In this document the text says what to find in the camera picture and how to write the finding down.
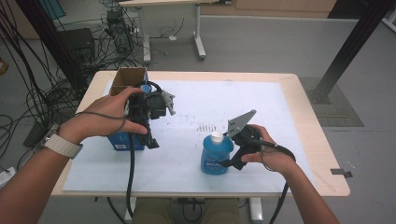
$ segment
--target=wrist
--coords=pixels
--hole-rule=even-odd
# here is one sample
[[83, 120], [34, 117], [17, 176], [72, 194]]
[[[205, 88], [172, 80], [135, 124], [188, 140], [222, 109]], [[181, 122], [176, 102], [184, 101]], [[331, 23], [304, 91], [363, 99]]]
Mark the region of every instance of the wrist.
[[73, 144], [80, 144], [87, 136], [85, 135], [84, 122], [72, 118], [59, 127], [58, 135]]
[[284, 168], [279, 171], [283, 177], [288, 180], [292, 177], [294, 177], [299, 171], [302, 171], [300, 166], [295, 162], [295, 161], [291, 161], [288, 162]]

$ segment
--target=black device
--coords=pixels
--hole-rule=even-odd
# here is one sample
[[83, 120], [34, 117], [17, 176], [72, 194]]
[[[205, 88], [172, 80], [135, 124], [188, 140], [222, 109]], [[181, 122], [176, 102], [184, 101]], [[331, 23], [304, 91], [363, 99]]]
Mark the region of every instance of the black device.
[[106, 16], [108, 30], [118, 53], [132, 51], [131, 27], [128, 27], [122, 16], [122, 9], [109, 10]]
[[224, 167], [233, 166], [238, 170], [242, 170], [247, 163], [241, 161], [241, 158], [246, 154], [259, 152], [261, 150], [262, 146], [260, 141], [262, 140], [262, 135], [255, 128], [247, 125], [240, 133], [231, 137], [231, 139], [236, 145], [240, 146], [240, 148], [230, 160], [220, 161], [219, 164]]
[[140, 144], [152, 149], [159, 147], [159, 145], [152, 138], [149, 120], [166, 116], [166, 109], [169, 110], [171, 115], [174, 115], [173, 98], [175, 96], [167, 91], [163, 91], [157, 84], [150, 81], [144, 81], [135, 86], [138, 87], [143, 84], [153, 85], [157, 90], [149, 93], [140, 92], [132, 94], [129, 98], [128, 114], [132, 122], [141, 124], [147, 128], [147, 134], [137, 134], [136, 136]]
[[89, 28], [60, 31], [58, 36], [77, 63], [94, 60], [95, 41]]

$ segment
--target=table leg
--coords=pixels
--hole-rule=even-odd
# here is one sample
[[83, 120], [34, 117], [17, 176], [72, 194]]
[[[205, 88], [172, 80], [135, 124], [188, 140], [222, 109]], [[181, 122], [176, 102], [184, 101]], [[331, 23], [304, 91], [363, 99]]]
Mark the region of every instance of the table leg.
[[145, 15], [143, 13], [142, 7], [137, 7], [136, 9], [139, 15], [140, 30], [142, 32], [142, 37], [143, 37], [143, 62], [145, 64], [149, 64], [151, 62], [151, 55], [149, 49], [149, 35], [146, 32], [146, 26], [145, 26]]
[[201, 7], [199, 4], [196, 4], [196, 18], [195, 18], [195, 32], [193, 32], [195, 44], [198, 49], [199, 57], [203, 60], [206, 57], [206, 53], [204, 50], [204, 45], [202, 44], [201, 36], [200, 36], [200, 29], [201, 29]]
[[[136, 206], [136, 197], [131, 197], [131, 208], [132, 208], [132, 211], [134, 211], [135, 206]], [[124, 221], [126, 223], [128, 223], [128, 224], [132, 223], [132, 218], [131, 218], [131, 216], [129, 216], [128, 209], [125, 212]]]
[[248, 204], [250, 206], [250, 220], [253, 223], [263, 223], [262, 199], [261, 198], [249, 198]]

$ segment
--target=hand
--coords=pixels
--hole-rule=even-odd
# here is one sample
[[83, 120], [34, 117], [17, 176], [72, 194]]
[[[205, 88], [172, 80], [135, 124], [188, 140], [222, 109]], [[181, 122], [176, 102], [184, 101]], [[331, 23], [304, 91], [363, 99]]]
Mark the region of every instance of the hand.
[[[116, 96], [108, 95], [95, 100], [84, 111], [99, 113], [114, 118], [122, 118], [124, 117], [126, 101], [131, 94], [138, 92], [141, 92], [138, 88], [126, 88]], [[87, 137], [110, 135], [118, 130], [122, 123], [123, 119], [109, 119], [98, 115], [82, 113], [64, 123], [58, 134], [78, 144]], [[148, 132], [144, 126], [129, 120], [125, 120], [120, 131], [142, 134]]]
[[[250, 126], [260, 131], [262, 140], [275, 143], [274, 139], [264, 127], [256, 124], [251, 124]], [[291, 157], [270, 147], [266, 147], [264, 151], [258, 153], [247, 154], [243, 156], [241, 160], [244, 162], [261, 162], [271, 170], [280, 172], [282, 175], [284, 175], [292, 165], [296, 165]]]

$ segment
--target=blue bottle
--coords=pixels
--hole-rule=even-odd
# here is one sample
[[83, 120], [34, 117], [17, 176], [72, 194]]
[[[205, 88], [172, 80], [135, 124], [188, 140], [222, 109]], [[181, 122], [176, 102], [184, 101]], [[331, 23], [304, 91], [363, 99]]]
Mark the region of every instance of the blue bottle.
[[213, 132], [204, 139], [201, 156], [201, 169], [209, 175], [223, 175], [228, 167], [222, 167], [219, 161], [229, 160], [233, 151], [233, 141], [222, 133]]

